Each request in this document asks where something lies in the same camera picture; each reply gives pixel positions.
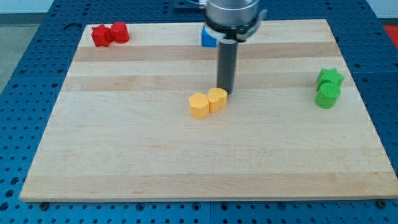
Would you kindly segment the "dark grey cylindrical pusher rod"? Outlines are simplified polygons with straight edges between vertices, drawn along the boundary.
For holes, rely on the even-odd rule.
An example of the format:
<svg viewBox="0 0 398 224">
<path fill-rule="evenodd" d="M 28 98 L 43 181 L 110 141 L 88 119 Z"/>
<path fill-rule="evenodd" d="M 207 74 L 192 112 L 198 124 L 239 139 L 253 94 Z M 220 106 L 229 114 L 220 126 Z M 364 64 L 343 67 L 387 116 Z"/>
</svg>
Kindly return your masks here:
<svg viewBox="0 0 398 224">
<path fill-rule="evenodd" d="M 234 88 L 237 52 L 238 43 L 224 44 L 220 42 L 218 46 L 216 86 L 224 89 L 228 95 L 232 94 Z"/>
</svg>

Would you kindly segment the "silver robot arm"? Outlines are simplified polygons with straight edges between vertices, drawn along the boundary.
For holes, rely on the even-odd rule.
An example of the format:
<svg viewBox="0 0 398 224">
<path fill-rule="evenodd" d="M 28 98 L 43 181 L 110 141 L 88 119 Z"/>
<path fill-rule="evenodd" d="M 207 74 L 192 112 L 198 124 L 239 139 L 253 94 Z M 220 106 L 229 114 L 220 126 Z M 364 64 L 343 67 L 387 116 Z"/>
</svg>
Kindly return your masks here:
<svg viewBox="0 0 398 224">
<path fill-rule="evenodd" d="M 232 94 L 238 45 L 255 34 L 266 17 L 259 0 L 209 0 L 205 3 L 205 30 L 218 41 L 216 86 Z"/>
</svg>

